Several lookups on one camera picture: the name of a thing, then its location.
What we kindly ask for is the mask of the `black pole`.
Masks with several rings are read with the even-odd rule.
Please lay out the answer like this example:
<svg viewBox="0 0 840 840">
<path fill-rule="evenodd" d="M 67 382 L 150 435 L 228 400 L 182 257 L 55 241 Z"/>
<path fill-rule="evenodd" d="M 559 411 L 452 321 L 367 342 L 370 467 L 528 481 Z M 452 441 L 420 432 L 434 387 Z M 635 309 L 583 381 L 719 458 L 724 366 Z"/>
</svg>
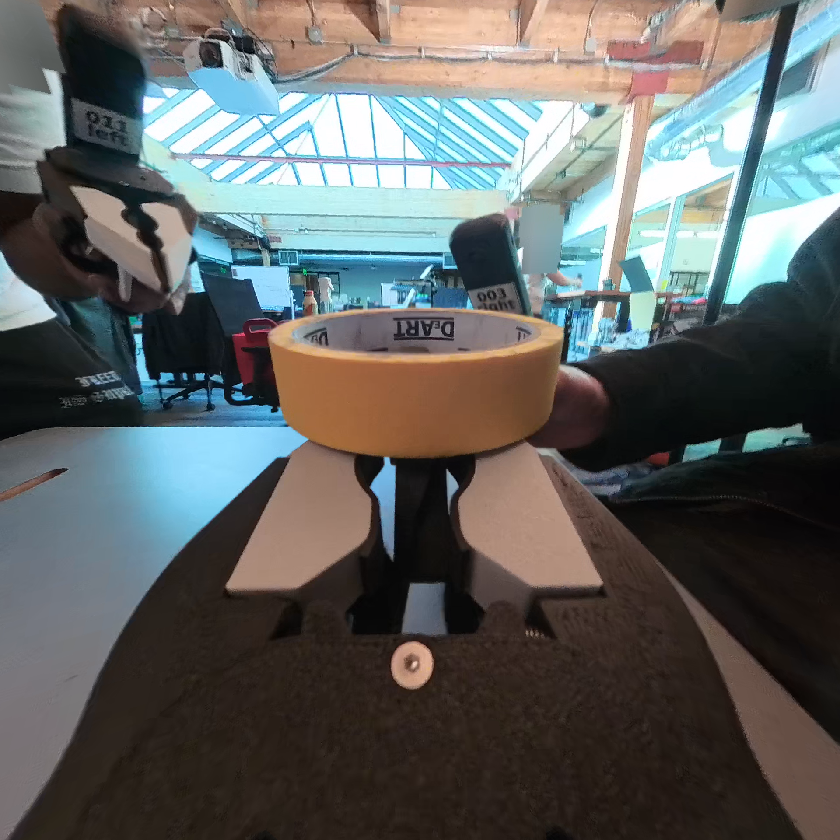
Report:
<svg viewBox="0 0 840 840">
<path fill-rule="evenodd" d="M 744 148 L 738 176 L 733 181 L 734 192 L 731 196 L 728 217 L 717 249 L 717 258 L 707 291 L 707 305 L 702 319 L 705 326 L 716 323 L 721 315 L 732 270 L 739 252 L 742 231 L 773 115 L 774 104 L 784 74 L 784 65 L 798 10 L 799 3 L 792 2 L 780 7 L 776 17 L 773 38 L 753 113 L 749 137 Z"/>
</svg>

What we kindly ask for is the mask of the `person's right hand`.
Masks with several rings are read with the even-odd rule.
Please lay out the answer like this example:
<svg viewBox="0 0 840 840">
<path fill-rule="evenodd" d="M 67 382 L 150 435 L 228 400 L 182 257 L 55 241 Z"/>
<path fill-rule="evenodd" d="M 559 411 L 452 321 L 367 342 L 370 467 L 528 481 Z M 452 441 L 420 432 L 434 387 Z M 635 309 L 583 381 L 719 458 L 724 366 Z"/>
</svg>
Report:
<svg viewBox="0 0 840 840">
<path fill-rule="evenodd" d="M 602 383 L 564 364 L 557 374 L 549 419 L 528 442 L 560 452 L 587 448 L 604 435 L 610 415 L 611 403 Z"/>
</svg>

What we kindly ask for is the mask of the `black office chair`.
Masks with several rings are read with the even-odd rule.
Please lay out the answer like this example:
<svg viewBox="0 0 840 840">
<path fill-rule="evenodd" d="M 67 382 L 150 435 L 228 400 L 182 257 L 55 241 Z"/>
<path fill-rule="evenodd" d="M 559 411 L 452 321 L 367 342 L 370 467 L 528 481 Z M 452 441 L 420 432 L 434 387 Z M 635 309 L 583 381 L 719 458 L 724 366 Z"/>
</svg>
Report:
<svg viewBox="0 0 840 840">
<path fill-rule="evenodd" d="M 159 310 L 143 315 L 143 357 L 157 385 L 161 408 L 204 392 L 206 411 L 215 409 L 213 390 L 223 389 L 225 338 L 221 322 L 205 292 L 187 296 L 179 314 Z"/>
</svg>

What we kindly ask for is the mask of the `red bag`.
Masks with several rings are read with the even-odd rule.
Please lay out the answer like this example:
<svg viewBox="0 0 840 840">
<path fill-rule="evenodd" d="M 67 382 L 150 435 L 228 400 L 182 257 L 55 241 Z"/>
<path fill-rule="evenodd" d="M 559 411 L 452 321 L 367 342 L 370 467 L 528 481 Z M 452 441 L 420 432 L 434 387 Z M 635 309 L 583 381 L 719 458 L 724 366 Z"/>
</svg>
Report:
<svg viewBox="0 0 840 840">
<path fill-rule="evenodd" d="M 273 413 L 279 412 L 280 402 L 268 337 L 276 326 L 269 318 L 249 319 L 233 335 L 242 394 L 253 404 L 269 406 Z"/>
</svg>

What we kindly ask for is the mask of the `yellow masking tape roll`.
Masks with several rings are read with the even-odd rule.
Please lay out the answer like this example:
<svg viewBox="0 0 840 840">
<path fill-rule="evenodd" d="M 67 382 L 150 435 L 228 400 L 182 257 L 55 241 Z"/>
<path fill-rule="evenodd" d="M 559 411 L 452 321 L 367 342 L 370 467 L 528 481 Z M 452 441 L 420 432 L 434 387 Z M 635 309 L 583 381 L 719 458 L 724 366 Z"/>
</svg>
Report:
<svg viewBox="0 0 840 840">
<path fill-rule="evenodd" d="M 383 308 L 268 334 L 280 410 L 314 444 L 441 459 L 530 438 L 549 419 L 561 328 L 497 311 Z"/>
</svg>

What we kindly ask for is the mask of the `white ceiling projector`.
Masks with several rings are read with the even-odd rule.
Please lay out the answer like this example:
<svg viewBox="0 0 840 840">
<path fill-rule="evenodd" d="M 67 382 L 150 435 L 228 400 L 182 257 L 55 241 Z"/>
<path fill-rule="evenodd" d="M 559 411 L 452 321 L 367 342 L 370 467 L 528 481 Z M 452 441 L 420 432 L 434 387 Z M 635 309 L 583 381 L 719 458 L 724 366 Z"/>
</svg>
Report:
<svg viewBox="0 0 840 840">
<path fill-rule="evenodd" d="M 182 58 L 187 76 L 223 111 L 280 115 L 277 89 L 251 36 L 210 28 L 185 43 Z"/>
</svg>

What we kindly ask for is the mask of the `wooden table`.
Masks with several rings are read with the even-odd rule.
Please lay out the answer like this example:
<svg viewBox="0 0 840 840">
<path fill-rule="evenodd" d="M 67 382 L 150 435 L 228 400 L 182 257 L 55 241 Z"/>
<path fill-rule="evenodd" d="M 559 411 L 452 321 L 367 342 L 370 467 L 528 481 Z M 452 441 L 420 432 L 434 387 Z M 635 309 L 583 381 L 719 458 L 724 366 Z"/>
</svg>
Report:
<svg viewBox="0 0 840 840">
<path fill-rule="evenodd" d="M 574 315 L 578 311 L 595 311 L 597 305 L 616 305 L 616 332 L 626 333 L 633 327 L 643 327 L 647 324 L 651 329 L 654 326 L 652 318 L 648 318 L 641 310 L 646 307 L 647 298 L 644 292 L 630 292 L 619 290 L 583 290 L 575 289 L 565 292 L 554 292 L 546 294 L 543 304 L 546 307 L 563 308 L 564 340 L 571 349 L 589 348 L 591 343 L 584 340 L 584 330 L 581 317 Z M 639 310 L 638 322 L 634 321 L 632 315 L 633 306 Z"/>
</svg>

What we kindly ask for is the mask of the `whiteboard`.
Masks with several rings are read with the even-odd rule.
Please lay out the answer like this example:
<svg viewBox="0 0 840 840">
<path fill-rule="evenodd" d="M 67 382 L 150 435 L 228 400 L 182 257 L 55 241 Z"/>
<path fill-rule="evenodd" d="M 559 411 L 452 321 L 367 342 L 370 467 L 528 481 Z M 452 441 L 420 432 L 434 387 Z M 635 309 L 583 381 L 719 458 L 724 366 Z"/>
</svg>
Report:
<svg viewBox="0 0 840 840">
<path fill-rule="evenodd" d="M 284 266 L 233 266 L 232 275 L 250 280 L 262 310 L 279 312 L 294 308 L 290 272 Z"/>
</svg>

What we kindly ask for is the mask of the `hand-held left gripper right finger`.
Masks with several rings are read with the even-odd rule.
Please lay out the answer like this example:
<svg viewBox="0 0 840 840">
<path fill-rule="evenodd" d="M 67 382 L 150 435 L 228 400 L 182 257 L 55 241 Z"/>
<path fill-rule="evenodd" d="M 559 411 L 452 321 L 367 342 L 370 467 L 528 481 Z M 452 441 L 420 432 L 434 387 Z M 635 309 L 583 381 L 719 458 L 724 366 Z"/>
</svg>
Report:
<svg viewBox="0 0 840 840">
<path fill-rule="evenodd" d="M 529 614 L 543 599 L 602 594 L 603 582 L 536 448 L 475 456 L 451 504 L 467 553 L 465 589 L 482 608 Z"/>
</svg>

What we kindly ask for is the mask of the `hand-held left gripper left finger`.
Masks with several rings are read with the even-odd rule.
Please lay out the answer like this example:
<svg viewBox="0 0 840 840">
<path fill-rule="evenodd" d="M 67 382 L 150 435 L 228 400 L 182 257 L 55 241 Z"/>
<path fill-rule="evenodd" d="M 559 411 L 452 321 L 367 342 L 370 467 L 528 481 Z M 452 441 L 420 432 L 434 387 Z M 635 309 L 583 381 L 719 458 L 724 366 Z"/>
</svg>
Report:
<svg viewBox="0 0 840 840">
<path fill-rule="evenodd" d="M 390 557 L 371 486 L 380 456 L 295 449 L 226 582 L 236 597 L 326 601 L 342 613 L 385 587 Z"/>
</svg>

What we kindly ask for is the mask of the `person's right forearm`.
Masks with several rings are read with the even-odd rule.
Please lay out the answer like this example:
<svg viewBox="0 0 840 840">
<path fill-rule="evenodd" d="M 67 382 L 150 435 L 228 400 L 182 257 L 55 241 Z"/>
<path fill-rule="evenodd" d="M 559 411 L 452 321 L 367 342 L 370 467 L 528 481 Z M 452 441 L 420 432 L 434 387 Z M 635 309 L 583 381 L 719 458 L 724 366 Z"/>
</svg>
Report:
<svg viewBox="0 0 840 840">
<path fill-rule="evenodd" d="M 785 281 L 753 288 L 728 318 L 577 368 L 604 388 L 604 432 L 561 448 L 585 469 L 633 463 L 683 445 L 802 425 L 839 435 L 839 213 L 797 249 Z"/>
</svg>

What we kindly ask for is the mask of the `wooden column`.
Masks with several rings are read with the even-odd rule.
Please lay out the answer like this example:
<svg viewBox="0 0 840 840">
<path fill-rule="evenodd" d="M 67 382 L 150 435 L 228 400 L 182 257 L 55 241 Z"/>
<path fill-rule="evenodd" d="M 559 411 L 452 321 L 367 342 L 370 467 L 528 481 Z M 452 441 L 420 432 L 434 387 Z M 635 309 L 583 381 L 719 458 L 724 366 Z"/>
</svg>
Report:
<svg viewBox="0 0 840 840">
<path fill-rule="evenodd" d="M 618 290 L 622 281 L 620 263 L 625 259 L 634 219 L 637 187 L 656 93 L 661 92 L 655 73 L 636 72 L 623 111 L 612 184 L 612 215 L 605 229 L 605 243 L 597 288 Z"/>
</svg>

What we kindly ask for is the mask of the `grey desk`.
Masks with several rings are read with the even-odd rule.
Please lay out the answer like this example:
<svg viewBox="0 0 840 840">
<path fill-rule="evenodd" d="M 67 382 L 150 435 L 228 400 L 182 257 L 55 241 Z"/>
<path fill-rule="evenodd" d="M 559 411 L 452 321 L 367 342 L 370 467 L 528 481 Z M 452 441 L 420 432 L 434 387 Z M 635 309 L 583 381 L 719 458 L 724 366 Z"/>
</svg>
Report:
<svg viewBox="0 0 840 840">
<path fill-rule="evenodd" d="M 133 610 L 276 457 L 287 427 L 61 427 L 2 442 L 2 838 L 72 736 Z"/>
</svg>

